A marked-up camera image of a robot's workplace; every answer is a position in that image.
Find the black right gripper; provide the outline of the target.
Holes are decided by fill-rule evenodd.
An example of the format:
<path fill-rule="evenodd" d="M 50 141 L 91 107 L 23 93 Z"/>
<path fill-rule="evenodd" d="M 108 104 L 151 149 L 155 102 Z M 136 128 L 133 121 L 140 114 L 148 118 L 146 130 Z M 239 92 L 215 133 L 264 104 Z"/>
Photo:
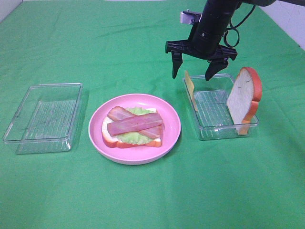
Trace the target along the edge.
<path fill-rule="evenodd" d="M 228 48 L 223 45 L 218 45 L 213 54 L 205 54 L 196 50 L 188 40 L 167 41 L 165 44 L 165 52 L 171 53 L 173 79 L 176 78 L 179 68 L 183 63 L 182 54 L 203 60 L 211 60 L 209 61 L 209 66 L 205 72 L 206 81 L 209 81 L 215 74 L 228 66 L 228 58 L 235 60 L 237 57 L 236 49 Z"/>

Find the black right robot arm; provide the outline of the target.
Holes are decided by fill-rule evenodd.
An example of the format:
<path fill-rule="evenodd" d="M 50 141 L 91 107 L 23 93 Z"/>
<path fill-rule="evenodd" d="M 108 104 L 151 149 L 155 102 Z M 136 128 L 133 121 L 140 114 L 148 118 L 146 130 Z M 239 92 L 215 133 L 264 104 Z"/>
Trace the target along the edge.
<path fill-rule="evenodd" d="M 207 60 L 209 66 L 205 79 L 209 81 L 219 71 L 228 66 L 228 59 L 235 60 L 237 51 L 230 45 L 221 45 L 227 26 L 242 0 L 208 0 L 202 13 L 183 11 L 191 19 L 192 29 L 188 39 L 167 41 L 165 52 L 171 53 L 173 69 L 172 78 L 176 78 L 183 63 L 183 54 Z"/>

